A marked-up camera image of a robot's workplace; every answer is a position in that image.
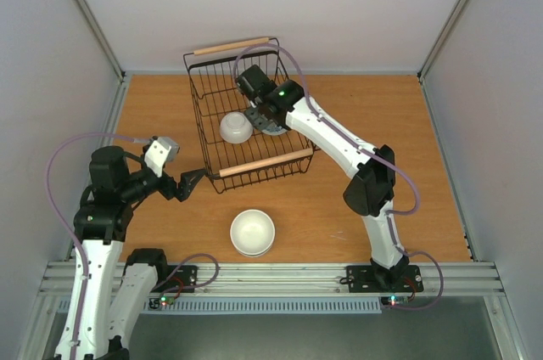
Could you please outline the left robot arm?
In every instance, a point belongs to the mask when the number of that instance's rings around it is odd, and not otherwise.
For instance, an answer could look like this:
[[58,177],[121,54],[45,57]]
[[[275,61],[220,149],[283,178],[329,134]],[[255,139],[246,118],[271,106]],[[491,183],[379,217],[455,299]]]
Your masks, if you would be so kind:
[[76,273],[56,359],[127,359],[132,331],[153,290],[164,289],[175,273],[162,249],[134,250],[126,260],[120,288],[113,290],[115,269],[137,204],[151,194],[184,201],[204,176],[203,169],[175,180],[165,165],[179,146],[168,137],[153,137],[135,157],[140,168],[130,172],[132,154],[120,146],[92,153],[91,182],[75,214]]

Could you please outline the plain white bowl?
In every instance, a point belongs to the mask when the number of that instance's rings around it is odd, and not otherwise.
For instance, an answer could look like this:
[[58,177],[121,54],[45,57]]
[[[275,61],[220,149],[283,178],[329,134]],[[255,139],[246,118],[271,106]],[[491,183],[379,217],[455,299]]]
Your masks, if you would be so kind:
[[232,144],[241,144],[249,140],[253,127],[247,117],[238,111],[227,113],[220,123],[221,138]]

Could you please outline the grey scale pattern bowl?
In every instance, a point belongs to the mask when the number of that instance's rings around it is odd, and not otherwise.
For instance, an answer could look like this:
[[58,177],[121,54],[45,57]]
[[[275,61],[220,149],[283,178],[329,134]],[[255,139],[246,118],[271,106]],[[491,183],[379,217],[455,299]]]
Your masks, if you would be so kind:
[[276,122],[264,117],[255,107],[248,107],[244,111],[245,117],[249,120],[252,126],[266,135],[278,136],[284,133],[284,129]]

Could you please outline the blue floral porcelain bowl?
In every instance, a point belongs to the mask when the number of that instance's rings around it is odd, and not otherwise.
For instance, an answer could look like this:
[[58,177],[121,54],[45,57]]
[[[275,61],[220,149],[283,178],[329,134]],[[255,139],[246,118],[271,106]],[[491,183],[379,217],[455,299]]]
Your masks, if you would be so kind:
[[262,132],[269,136],[280,136],[288,131],[287,128],[281,127],[275,123],[270,124],[268,127],[264,128]]

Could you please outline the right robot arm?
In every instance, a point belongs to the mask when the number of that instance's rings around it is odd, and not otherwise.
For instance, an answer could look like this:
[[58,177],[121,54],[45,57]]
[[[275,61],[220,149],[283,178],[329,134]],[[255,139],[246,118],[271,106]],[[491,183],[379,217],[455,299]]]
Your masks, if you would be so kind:
[[401,283],[409,258],[399,241],[393,213],[395,154],[376,148],[337,123],[298,82],[276,84],[257,65],[234,78],[257,114],[310,139],[349,178],[345,204],[361,216],[370,241],[370,263],[382,291]]

